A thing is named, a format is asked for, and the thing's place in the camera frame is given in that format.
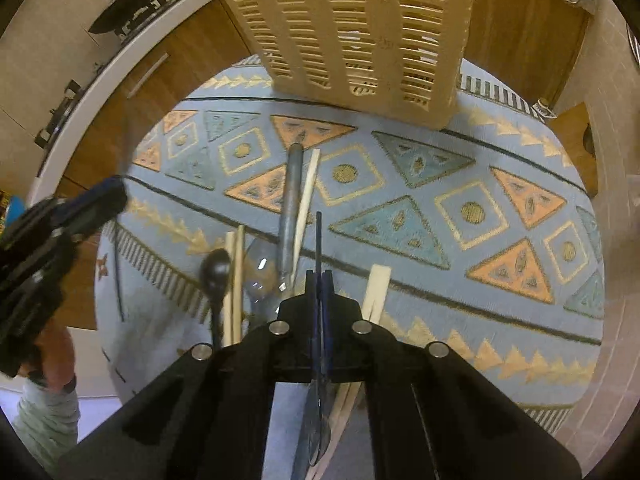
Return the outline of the grey-green sleeved left forearm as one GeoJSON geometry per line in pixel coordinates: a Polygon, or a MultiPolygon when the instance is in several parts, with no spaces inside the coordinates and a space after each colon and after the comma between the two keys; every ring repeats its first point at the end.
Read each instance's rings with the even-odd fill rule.
{"type": "Polygon", "coordinates": [[[76,377],[61,391],[27,379],[13,428],[38,464],[53,476],[60,458],[78,443],[79,419],[76,377]]]}

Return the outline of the person's left hand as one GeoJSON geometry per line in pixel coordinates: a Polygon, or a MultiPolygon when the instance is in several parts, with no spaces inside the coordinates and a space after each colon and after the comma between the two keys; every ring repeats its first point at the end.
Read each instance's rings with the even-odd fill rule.
{"type": "Polygon", "coordinates": [[[50,390],[61,392],[75,378],[75,350],[67,327],[51,318],[36,339],[40,360],[28,372],[50,390]]]}

